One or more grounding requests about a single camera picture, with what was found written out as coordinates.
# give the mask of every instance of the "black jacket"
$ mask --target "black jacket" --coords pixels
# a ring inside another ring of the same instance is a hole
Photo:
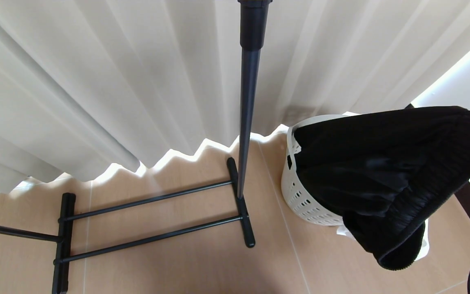
[[[295,130],[297,174],[378,263],[406,268],[424,221],[470,179],[470,111],[427,107]]]

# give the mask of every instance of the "floor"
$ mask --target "floor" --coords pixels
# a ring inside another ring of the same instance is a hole
[[[65,177],[0,194],[0,225],[56,234],[63,192],[87,212],[228,179],[226,152],[210,147],[196,162],[173,158],[144,175],[119,169],[81,183]],[[237,147],[231,152],[237,158]],[[69,294],[418,293],[464,294],[470,269],[470,220],[455,197],[430,219],[429,255],[390,272],[334,227],[295,216],[280,193],[285,134],[252,141],[246,203],[256,246],[229,223],[70,264]],[[72,254],[236,215],[230,186],[74,222]],[[55,244],[0,236],[0,294],[51,291]]]

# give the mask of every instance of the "laundry basket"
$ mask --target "laundry basket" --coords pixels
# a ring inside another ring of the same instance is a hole
[[[295,141],[293,132],[297,128],[305,125],[320,123],[321,121],[346,117],[345,115],[322,115],[304,119],[293,127],[289,128],[287,135],[286,162],[284,163],[284,171],[282,172],[282,197],[288,204],[289,208],[300,218],[314,223],[316,225],[343,225],[342,216],[338,216],[325,209],[320,205],[308,191],[302,186],[297,176],[297,165],[295,164],[295,156],[300,152],[300,145]],[[288,165],[288,157],[291,160],[291,168]]]

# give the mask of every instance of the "clothes rack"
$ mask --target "clothes rack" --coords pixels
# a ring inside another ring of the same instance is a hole
[[[69,289],[69,265],[71,261],[84,259],[96,255],[101,255],[121,249],[139,246],[142,244],[171,238],[186,233],[215,227],[216,225],[224,225],[234,221],[240,221],[242,226],[242,234],[244,242],[248,248],[255,246],[255,237],[250,223],[250,216],[246,208],[244,200],[244,179],[246,177],[246,163],[248,161],[248,151],[250,145],[250,131],[253,117],[253,104],[255,100],[255,90],[257,73],[259,70],[260,50],[264,44],[264,33],[266,28],[266,17],[268,4],[272,0],[238,0],[241,4],[241,33],[240,44],[242,47],[242,69],[241,69],[241,107],[240,107],[240,136],[239,136],[239,172],[233,158],[228,158],[226,165],[230,179],[222,182],[200,186],[197,188],[187,189],[171,194],[157,196],[149,199],[134,201],[95,210],[93,212],[85,212],[83,214],[74,214],[76,195],[73,193],[64,193],[61,199],[61,209],[59,217],[59,230],[57,236],[24,231],[22,229],[13,229],[10,227],[0,226],[0,234],[9,236],[18,236],[21,238],[33,238],[36,240],[50,241],[57,243],[57,250],[54,259],[54,278],[52,283],[52,294],[65,294]],[[169,199],[181,195],[200,192],[207,189],[217,188],[220,186],[231,185],[235,195],[235,204],[237,205],[236,216],[224,218],[213,222],[179,229],[177,231],[143,238],[133,242],[127,242],[120,245],[106,247],[77,255],[70,255],[71,237],[73,229],[73,221],[77,219],[87,218],[98,214],[115,212],[137,205],[143,205]]]

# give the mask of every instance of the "white curtain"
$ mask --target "white curtain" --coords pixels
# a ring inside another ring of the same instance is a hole
[[[0,0],[0,191],[239,132],[236,0]],[[403,108],[470,50],[470,0],[275,0],[253,132]]]

